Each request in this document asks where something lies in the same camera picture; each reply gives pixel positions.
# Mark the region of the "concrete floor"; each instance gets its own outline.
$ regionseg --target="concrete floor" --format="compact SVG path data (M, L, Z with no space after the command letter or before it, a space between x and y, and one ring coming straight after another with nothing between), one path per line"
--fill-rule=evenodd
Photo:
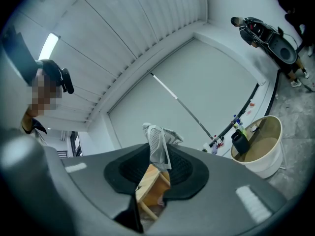
M312 85L315 83L315 54L308 57L304 48L299 55L310 77L305 80L300 69L296 76ZM284 74L280 75L277 93L279 98L275 99L270 115L277 116L283 125L287 170L279 169L267 181L290 199L303 193L314 173L315 93L303 86L292 88Z
M164 208L156 205L156 206L150 206L150 210L156 215L156 216L160 216L161 213L163 212ZM142 209L139 209L139 213L140 213L140 221L143 227L143 231L147 231L154 223L154 220L148 215L146 214Z

